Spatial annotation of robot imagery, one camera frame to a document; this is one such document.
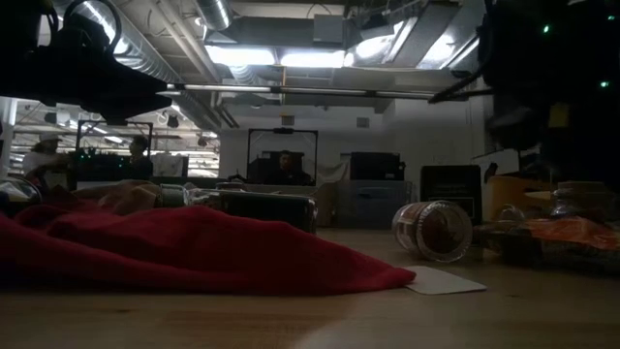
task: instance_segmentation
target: metal frame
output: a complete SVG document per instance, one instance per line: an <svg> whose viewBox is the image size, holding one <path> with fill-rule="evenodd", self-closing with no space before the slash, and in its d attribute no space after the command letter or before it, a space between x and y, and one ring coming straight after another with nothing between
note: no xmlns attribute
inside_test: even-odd
<svg viewBox="0 0 620 349"><path fill-rule="evenodd" d="M315 143L314 143L314 181L316 183L317 181L317 167L319 165L319 131L316 130L295 130L295 129L278 129L278 128L274 128L274 129L249 129L248 130L248 148L247 148L247 154L246 154L246 160L245 160L245 177L249 178L250 176L250 148L252 147L252 134L254 132L271 132L274 134L278 134L278 130L286 130L291 132L290 134L292 135L293 133L306 133L306 134L313 134L315 137Z"/></svg>
<svg viewBox="0 0 620 349"><path fill-rule="evenodd" d="M89 124L94 124L92 127L90 127L88 130L86 130L86 133L84 135L81 134L81 126L85 123L89 123ZM94 120L79 120L77 122L77 135L76 135L76 152L79 151L79 141L81 141L81 139L83 137L88 136L92 130L97 127L97 125L104 123L107 124L104 120L100 120L100 121L94 121ZM138 121L127 121L127 124L132 124L132 125L146 125L148 126L148 147L146 148L146 157L150 159L151 157L151 142L153 141L153 123L152 122L138 122Z"/></svg>

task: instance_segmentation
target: red fabric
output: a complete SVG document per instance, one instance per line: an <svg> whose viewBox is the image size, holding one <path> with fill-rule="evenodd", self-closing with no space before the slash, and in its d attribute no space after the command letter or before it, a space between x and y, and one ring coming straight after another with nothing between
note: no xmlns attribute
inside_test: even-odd
<svg viewBox="0 0 620 349"><path fill-rule="evenodd" d="M0 214L0 260L158 289L336 295L404 286L415 275L286 223L204 206L127 216L86 201Z"/></svg>

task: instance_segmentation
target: workbench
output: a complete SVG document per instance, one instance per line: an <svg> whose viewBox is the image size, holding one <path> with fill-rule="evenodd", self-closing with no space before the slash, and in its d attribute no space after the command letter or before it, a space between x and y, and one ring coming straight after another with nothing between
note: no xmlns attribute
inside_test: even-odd
<svg viewBox="0 0 620 349"><path fill-rule="evenodd" d="M395 266L386 232L323 231ZM620 280L497 262L430 265L488 291L321 298L0 291L0 348L620 348Z"/></svg>

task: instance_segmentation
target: ceiling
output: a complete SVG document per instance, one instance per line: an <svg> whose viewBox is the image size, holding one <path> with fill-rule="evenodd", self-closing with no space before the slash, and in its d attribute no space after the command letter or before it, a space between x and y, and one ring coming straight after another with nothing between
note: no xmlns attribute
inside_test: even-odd
<svg viewBox="0 0 620 349"><path fill-rule="evenodd" d="M256 28L256 32L248 35L248 32L239 33L237 30L236 38L273 42L272 51L277 60L275 65L249 65L250 71L257 77L256 80L262 83L434 92L456 81L450 70L471 71L476 68L477 50L475 48L468 49L468 54L459 55L458 53L463 53L465 48L471 46L476 26L481 23L483 0L325 0L320 4L312 4L306 0L283 0L270 3L261 0L229 0L233 11L232 26L222 32L207 31L206 33L201 20L197 19L202 17L196 1L166 0L170 3L170 6L166 7L162 4L164 0L112 0L123 20L126 20L123 22L123 38L128 36L126 41L130 46L128 53L117 55L117 60L125 64L125 61L135 59L132 54L136 52L136 54L146 54L152 58L153 62L159 64L158 70L152 71L155 73L148 73L157 76L165 71L165 77L168 77L166 80L169 82L173 79L174 82L186 83L240 83L227 65L213 63L212 57L203 48L204 43L209 44L209 40L214 40L212 38L218 35L229 35L233 29L238 28L240 25L238 23L246 23L247 28ZM63 9L70 2L70 0L53 1L57 8ZM95 2L90 3L95 7L98 5ZM161 12L156 11L154 6L159 6ZM97 9L99 9L99 16L91 17L103 23L109 17L109 11L103 7ZM385 9L390 9L390 13L386 15L389 21L387 27L391 28L396 23L401 24L394 27L397 31L391 34L389 40L386 41L387 44L382 44L386 45L383 51L362 59L357 48L363 42L361 29L364 21L370 14L376 14L377 11L380 13ZM313 25L315 16L329 14L335 18L345 18L343 19L346 21L345 28L349 24L353 26L353 29L345 30L345 37L340 48L356 58L352 66L346 68L282 66L281 55L286 53L287 49L307 46L307 43L297 44L295 35L289 32L279 37L286 38L288 35L290 38L287 40L291 41L288 45L292 47L277 46L275 37L269 37L267 34L273 33L274 30L281 30L279 25L284 23L283 20L299 28L307 28L308 24ZM182 23L176 23L173 20L175 16L180 18ZM185 34L190 34L192 43L184 39ZM46 45L49 41L49 31L45 22L42 25L40 41L42 45ZM194 45L201 48L202 56L195 49L192 50ZM437 58L438 54L441 55L441 59L433 59L433 57ZM191 149L217 153L219 150L217 140L211 140L207 147L198 148L198 136L201 134L201 129L219 133L236 127L235 124L242 129L277 127L281 125L281 114L294 115L294 126L299 128L348 130L350 132L380 131L383 112L391 102L391 100L373 98L318 95L265 96L232 93L224 93L215 98L210 93L203 92L193 94L189 98L191 99L189 105L186 104L186 100L175 99L176 104L180 106L179 110L155 111L133 119L154 123L156 142L153 148ZM221 103L222 107L228 111L234 123L228 120L224 113L215 109L218 103ZM75 136L72 137L70 134L75 130L65 125L51 125L44 121L46 113L52 111L58 111L59 115L66 113L71 116L72 120L99 118L98 115L91 115L77 107L59 106L55 110L41 106L38 102L23 101L19 104L17 112L19 122L16 125L15 144L23 146L21 149L27 149L38 140L38 133L45 131L63 135L63 145L68 148L74 147ZM167 127L165 122L167 115L179 115L180 125L177 129ZM359 117L368 118L369 127L358 128ZM126 134L118 130L110 130L111 133L121 136ZM127 143L105 143L104 138L101 137L93 142L100 146L119 149L127 147ZM217 157L217 155L210 154L205 156Z"/></svg>

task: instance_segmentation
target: man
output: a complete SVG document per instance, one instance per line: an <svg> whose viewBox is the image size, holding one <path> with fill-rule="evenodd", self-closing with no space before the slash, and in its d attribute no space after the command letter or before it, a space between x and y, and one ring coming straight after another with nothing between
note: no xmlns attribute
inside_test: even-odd
<svg viewBox="0 0 620 349"><path fill-rule="evenodd" d="M132 169L131 178L148 180L153 175L153 163L144 156L144 151L148 148L148 139L145 136L135 136L129 145L129 152L132 154L130 164Z"/></svg>
<svg viewBox="0 0 620 349"><path fill-rule="evenodd" d="M293 168L293 155L288 150L280 152L280 168L271 174L264 184L271 185L311 185L312 177L304 171Z"/></svg>
<svg viewBox="0 0 620 349"><path fill-rule="evenodd" d="M51 133L41 134L39 142L23 157L21 168L26 179L36 181L48 170L63 167L69 163L69 157L58 154L58 136Z"/></svg>

